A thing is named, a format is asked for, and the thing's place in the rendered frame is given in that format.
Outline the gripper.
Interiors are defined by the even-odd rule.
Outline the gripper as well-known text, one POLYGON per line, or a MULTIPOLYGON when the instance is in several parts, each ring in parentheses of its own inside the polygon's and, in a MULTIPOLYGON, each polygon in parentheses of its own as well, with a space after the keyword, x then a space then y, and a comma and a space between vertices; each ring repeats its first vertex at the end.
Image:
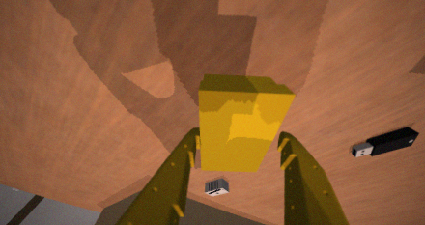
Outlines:
MULTIPOLYGON (((190 130, 115 225, 179 225, 200 127, 190 130)), ((292 134, 281 131, 284 225, 350 225, 325 170, 292 134)))

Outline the yellow box lid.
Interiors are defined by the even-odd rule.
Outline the yellow box lid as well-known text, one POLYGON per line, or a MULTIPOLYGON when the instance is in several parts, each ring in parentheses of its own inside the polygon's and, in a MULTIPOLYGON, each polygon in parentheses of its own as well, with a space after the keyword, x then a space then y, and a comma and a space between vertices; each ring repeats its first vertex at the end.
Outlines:
POLYGON ((295 94, 284 84, 203 81, 201 170, 257 172, 295 94))

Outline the black usb flash drive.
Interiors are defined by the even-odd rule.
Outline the black usb flash drive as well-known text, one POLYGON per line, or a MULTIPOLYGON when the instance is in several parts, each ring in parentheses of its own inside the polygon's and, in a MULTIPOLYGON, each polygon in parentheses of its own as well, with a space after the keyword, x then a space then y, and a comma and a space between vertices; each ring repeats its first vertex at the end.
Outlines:
POLYGON ((400 128, 379 136, 367 139, 366 143, 353 147, 352 155, 359 157, 363 155, 381 155, 391 151, 411 146, 418 132, 410 127, 400 128))

